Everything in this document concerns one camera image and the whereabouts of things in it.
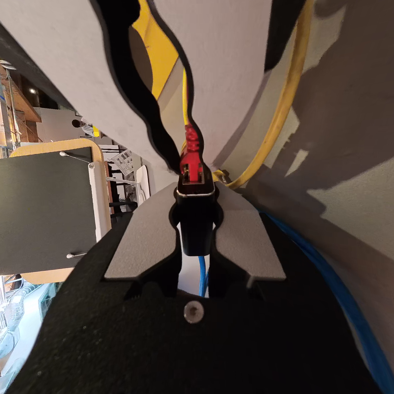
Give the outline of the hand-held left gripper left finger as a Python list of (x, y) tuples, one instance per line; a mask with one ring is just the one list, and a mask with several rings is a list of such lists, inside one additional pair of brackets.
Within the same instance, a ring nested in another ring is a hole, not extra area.
[(182, 267), (179, 231), (173, 221), (176, 183), (156, 192), (132, 214), (104, 275), (108, 280), (155, 282), (175, 297)]

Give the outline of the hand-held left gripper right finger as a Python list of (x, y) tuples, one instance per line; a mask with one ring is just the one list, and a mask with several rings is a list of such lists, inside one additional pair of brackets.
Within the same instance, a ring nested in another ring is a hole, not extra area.
[(222, 298), (233, 285), (249, 290), (255, 282), (284, 281), (286, 274), (258, 210), (220, 182), (215, 189), (209, 297)]

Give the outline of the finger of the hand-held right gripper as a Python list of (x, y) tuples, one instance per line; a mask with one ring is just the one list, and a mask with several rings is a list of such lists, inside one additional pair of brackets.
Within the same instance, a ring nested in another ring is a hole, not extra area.
[(1, 1), (1, 25), (80, 115), (151, 164), (180, 174), (129, 28), (138, 1)]
[(272, 1), (148, 3), (184, 64), (188, 115), (203, 138), (203, 161), (219, 168), (244, 134), (269, 79), (264, 64)]

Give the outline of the black ethernet port adapter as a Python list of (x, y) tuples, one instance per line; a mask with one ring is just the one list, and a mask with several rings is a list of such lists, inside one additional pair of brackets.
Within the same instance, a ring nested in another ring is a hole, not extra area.
[(217, 194), (207, 167), (199, 173), (197, 182), (181, 175), (176, 189), (179, 222), (185, 255), (206, 256), (210, 252)]

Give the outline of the yellow plastic bin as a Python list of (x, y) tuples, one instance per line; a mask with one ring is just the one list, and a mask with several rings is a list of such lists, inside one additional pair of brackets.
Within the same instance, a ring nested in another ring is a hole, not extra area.
[(178, 60), (178, 53), (152, 16), (148, 2), (139, 0), (140, 15), (132, 27), (139, 33), (152, 67), (153, 96), (158, 99)]

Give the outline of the black panel with wooden frame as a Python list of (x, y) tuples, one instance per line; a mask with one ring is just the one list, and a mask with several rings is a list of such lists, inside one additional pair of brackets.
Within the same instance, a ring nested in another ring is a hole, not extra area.
[(0, 160), (0, 270), (34, 284), (62, 282), (97, 243), (88, 139), (37, 143)]

